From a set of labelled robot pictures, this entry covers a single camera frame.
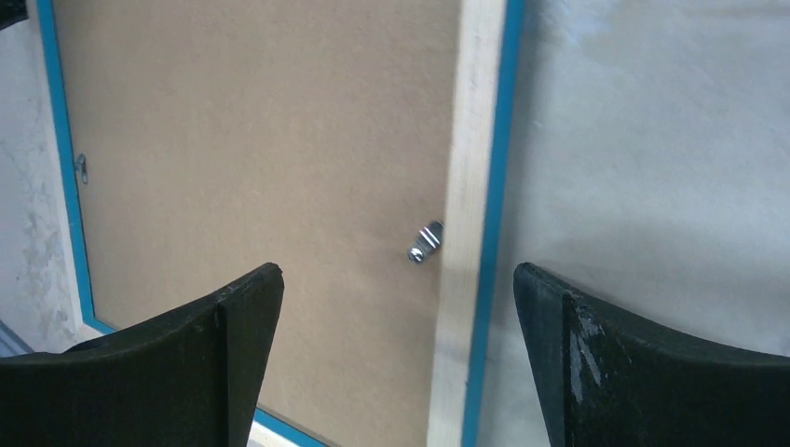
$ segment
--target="blue frame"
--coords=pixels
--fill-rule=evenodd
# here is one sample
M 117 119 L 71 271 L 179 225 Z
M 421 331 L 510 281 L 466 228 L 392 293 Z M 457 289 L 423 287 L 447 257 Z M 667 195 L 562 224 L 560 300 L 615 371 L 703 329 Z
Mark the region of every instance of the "blue frame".
M 88 254 L 86 253 L 76 176 L 73 175 L 74 152 L 72 150 L 71 130 L 63 86 L 61 56 L 52 0 L 36 0 L 36 4 L 41 26 L 41 40 L 44 46 L 44 60 L 55 123 L 55 136 L 61 162 L 63 193 L 65 195 L 69 230 L 71 232 L 80 310 L 82 311 L 82 319 L 85 324 L 100 333 L 107 334 L 113 332 L 114 329 L 96 319 L 93 309 Z M 508 146 L 511 134 L 513 93 L 518 68 L 519 38 L 523 15 L 524 0 L 508 0 L 502 36 L 501 61 L 499 63 L 499 86 L 491 151 L 488 198 L 485 207 L 481 270 L 472 330 L 470 371 L 464 411 L 462 438 L 464 447 L 473 447 L 477 442 L 480 406 L 483 400 L 485 353 L 488 346 L 488 327 L 497 277 L 499 227 L 501 225 Z M 261 409 L 256 409 L 254 419 L 262 426 L 267 427 L 296 445 L 304 447 L 325 445 L 307 435 L 307 433 L 290 426 Z

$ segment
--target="gray wall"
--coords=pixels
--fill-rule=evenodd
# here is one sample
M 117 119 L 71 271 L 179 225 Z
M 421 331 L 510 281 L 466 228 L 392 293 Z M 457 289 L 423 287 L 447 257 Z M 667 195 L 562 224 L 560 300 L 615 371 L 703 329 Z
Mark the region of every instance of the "gray wall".
M 790 1 L 527 3 L 484 446 L 548 445 L 512 301 L 521 262 L 790 356 Z
M 57 352 L 75 342 L 75 281 L 38 39 L 29 20 L 0 32 L 0 319 Z

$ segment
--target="hardboard panel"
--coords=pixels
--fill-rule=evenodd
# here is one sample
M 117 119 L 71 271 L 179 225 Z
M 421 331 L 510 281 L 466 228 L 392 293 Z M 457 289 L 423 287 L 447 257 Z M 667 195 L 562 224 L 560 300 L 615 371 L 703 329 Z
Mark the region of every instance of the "hardboard panel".
M 260 404 L 342 445 L 424 445 L 456 2 L 55 2 L 97 318 L 278 263 Z

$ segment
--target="metal bolt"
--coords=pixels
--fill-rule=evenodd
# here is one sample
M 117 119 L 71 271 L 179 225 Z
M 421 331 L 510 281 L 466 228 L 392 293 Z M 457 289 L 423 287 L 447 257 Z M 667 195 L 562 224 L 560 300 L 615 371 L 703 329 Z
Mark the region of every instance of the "metal bolt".
M 440 221 L 433 221 L 423 227 L 409 250 L 409 261 L 423 264 L 441 247 L 443 230 L 444 225 Z

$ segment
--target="black curved piece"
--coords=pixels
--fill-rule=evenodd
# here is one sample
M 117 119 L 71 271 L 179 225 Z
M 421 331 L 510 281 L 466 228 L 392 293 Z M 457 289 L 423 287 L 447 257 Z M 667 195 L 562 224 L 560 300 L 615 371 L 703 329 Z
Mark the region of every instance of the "black curved piece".
M 513 289 L 552 446 L 790 445 L 790 359 L 661 326 L 532 264 Z
M 0 445 L 247 445 L 282 294 L 265 264 L 62 354 L 0 359 Z
M 0 31 L 27 18 L 25 0 L 0 0 Z

